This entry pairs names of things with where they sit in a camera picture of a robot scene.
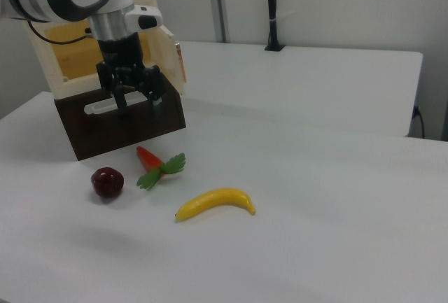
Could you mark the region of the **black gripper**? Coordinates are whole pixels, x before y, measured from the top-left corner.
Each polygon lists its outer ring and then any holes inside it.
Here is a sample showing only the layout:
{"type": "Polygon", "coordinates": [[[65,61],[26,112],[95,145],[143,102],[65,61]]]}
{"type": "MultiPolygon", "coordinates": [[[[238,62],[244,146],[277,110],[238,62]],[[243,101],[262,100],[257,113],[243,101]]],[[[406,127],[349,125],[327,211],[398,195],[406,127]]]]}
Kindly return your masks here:
{"type": "Polygon", "coordinates": [[[98,41],[103,60],[97,63],[101,88],[114,99],[118,110],[127,108],[125,89],[133,88],[151,100],[154,118],[162,115],[162,96],[165,94],[164,77],[159,66],[146,67],[139,35],[114,41],[98,41]]]}

